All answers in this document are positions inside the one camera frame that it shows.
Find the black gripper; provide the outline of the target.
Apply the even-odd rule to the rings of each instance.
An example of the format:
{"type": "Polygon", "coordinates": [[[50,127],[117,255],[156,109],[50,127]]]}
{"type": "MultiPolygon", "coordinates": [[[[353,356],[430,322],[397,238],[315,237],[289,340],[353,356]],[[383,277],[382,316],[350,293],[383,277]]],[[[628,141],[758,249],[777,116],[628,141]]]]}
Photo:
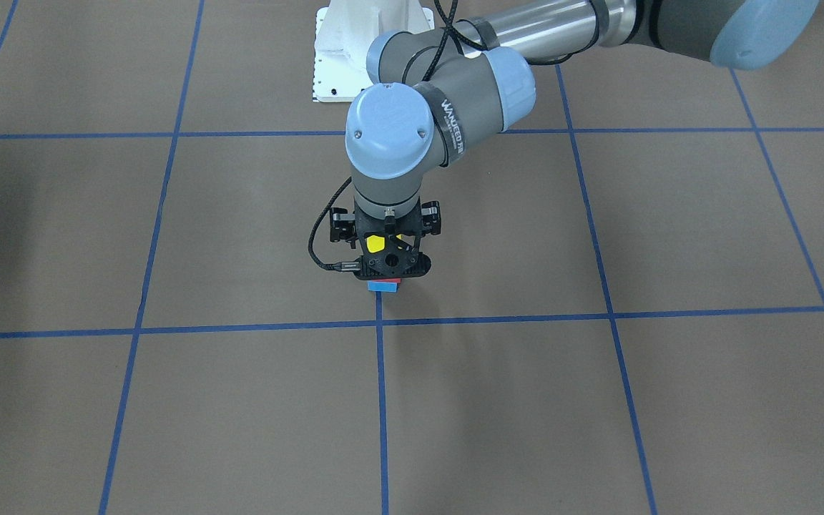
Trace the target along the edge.
{"type": "Polygon", "coordinates": [[[410,206],[402,216],[387,209],[377,218],[354,202],[360,264],[421,264],[421,201],[410,206]]]}

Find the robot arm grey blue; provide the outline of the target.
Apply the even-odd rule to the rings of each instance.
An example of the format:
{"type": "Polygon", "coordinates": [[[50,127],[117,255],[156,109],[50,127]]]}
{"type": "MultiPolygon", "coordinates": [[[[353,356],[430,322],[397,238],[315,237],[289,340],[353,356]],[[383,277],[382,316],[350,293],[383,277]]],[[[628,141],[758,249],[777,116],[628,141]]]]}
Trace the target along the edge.
{"type": "Polygon", "coordinates": [[[353,209],[323,211],[330,240],[360,247],[328,270],[357,278],[426,274],[426,235],[441,231],[424,175],[508,130],[535,107],[533,69],[595,46],[638,44],[729,69],[775,61],[810,23],[815,1],[536,1],[455,20],[443,29],[377,36],[366,56],[372,84],[348,108],[346,185],[353,209]]]}

